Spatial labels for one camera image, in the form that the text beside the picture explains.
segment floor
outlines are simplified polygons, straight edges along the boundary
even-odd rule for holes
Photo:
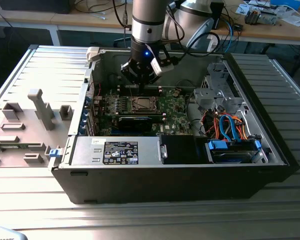
[[[26,52],[29,44],[51,45],[52,41],[48,31],[41,29],[26,29],[9,27],[4,28],[5,38],[0,38],[0,87],[7,79],[11,71],[19,62],[22,55]],[[65,46],[100,46],[113,47],[115,39],[122,38],[118,33],[97,33],[97,32],[79,32],[79,31],[61,31],[62,42]],[[258,54],[265,46],[264,43],[246,42],[233,43],[229,51],[236,53]],[[299,46],[289,46],[276,44],[270,47],[267,55],[270,58],[278,60],[283,68],[289,72],[295,62],[295,57],[299,53]],[[300,69],[293,78],[300,86]]]

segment motherboard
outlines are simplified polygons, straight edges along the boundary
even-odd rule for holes
[[[137,96],[132,88],[96,96],[94,115],[100,136],[192,135],[180,89],[156,89]]]

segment green motherboard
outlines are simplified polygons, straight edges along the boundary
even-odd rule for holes
[[[163,89],[160,96],[120,96],[112,91],[102,96],[102,114],[97,116],[100,136],[192,135],[185,114],[185,96],[175,89]],[[119,118],[150,118],[149,131],[122,132]]]

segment warning label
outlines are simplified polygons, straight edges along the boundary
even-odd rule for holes
[[[138,164],[137,141],[106,141],[103,164]]]

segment robotic arm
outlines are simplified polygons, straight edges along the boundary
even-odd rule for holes
[[[165,48],[166,43],[177,40],[175,23],[166,14],[168,2],[133,1],[131,56],[127,63],[121,65],[121,72],[130,82],[139,85],[139,92],[145,85],[153,84],[163,73],[173,70],[179,62],[177,57],[170,57]],[[175,20],[185,30],[181,42],[183,46],[188,47],[195,38],[212,29],[214,21],[210,4],[211,0],[186,0],[170,4]]]

